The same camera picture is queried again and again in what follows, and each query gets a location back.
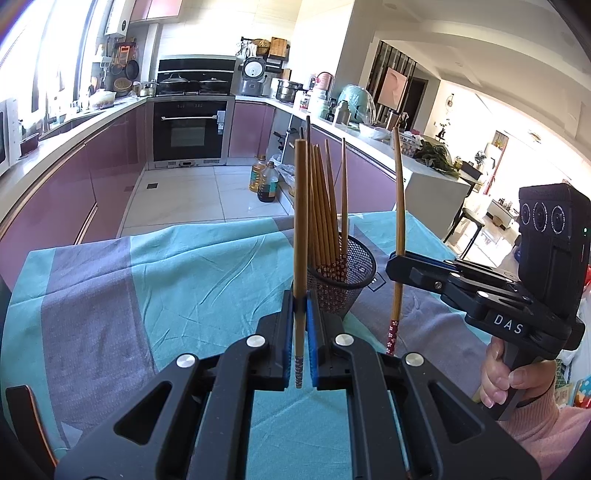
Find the person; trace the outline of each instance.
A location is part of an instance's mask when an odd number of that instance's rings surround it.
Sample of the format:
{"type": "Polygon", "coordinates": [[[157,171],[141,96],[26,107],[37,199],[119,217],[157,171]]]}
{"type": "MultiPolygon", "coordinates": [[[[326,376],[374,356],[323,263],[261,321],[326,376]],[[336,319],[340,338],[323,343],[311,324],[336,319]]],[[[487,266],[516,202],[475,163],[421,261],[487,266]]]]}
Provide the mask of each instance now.
{"type": "MultiPolygon", "coordinates": [[[[480,399],[491,408],[495,403],[503,404],[506,401],[509,387],[525,390],[511,418],[499,424],[536,459],[543,479],[549,478],[559,466],[561,469],[566,467],[565,471],[579,472],[570,473],[574,475],[571,478],[581,478],[579,467],[561,464],[577,461],[575,455],[569,453],[583,442],[587,442],[583,446],[586,458],[581,461],[588,461],[591,450],[591,409],[558,409],[554,401],[556,362],[541,361],[510,372],[502,361],[504,347],[502,340],[493,337],[486,348],[486,358],[481,368],[480,399]]],[[[557,478],[566,480],[565,475],[557,478]]]]}

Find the pink sleeve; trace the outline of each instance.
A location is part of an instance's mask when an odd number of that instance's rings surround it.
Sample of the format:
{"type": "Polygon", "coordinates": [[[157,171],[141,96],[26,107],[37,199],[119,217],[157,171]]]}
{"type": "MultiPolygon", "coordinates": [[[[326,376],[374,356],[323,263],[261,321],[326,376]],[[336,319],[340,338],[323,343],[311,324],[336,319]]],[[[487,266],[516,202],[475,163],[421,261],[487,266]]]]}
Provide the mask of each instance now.
{"type": "Polygon", "coordinates": [[[499,424],[537,460],[542,478],[546,479],[579,441],[590,419],[591,410],[559,410],[552,387],[543,397],[516,409],[510,420],[499,424]]]}

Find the pink painting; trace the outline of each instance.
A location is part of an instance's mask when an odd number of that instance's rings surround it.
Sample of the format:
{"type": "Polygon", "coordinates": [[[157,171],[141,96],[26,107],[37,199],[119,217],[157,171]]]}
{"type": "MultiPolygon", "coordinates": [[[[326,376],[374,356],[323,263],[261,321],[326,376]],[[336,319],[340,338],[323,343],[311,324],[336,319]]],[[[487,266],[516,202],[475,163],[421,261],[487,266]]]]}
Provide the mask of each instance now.
{"type": "Polygon", "coordinates": [[[384,86],[379,94],[378,103],[398,111],[406,82],[407,78],[402,73],[389,68],[384,79],[384,86]]]}

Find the oven handle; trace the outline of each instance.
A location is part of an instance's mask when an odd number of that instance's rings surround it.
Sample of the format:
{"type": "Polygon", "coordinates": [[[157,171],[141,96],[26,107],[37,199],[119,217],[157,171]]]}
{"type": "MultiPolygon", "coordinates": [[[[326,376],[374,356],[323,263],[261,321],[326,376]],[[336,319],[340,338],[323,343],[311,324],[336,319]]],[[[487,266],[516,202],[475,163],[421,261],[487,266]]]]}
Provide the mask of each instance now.
{"type": "Polygon", "coordinates": [[[167,120],[217,120],[217,115],[212,116],[161,116],[163,122],[167,120]]]}

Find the stove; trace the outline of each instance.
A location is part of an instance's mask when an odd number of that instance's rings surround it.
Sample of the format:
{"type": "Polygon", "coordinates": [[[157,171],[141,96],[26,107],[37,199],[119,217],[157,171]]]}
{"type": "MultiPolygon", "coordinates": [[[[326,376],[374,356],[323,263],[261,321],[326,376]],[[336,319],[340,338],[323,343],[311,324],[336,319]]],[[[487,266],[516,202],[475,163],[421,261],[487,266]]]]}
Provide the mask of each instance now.
{"type": "Polygon", "coordinates": [[[238,65],[236,57],[222,56],[160,60],[156,98],[149,103],[149,170],[226,164],[238,65]]]}

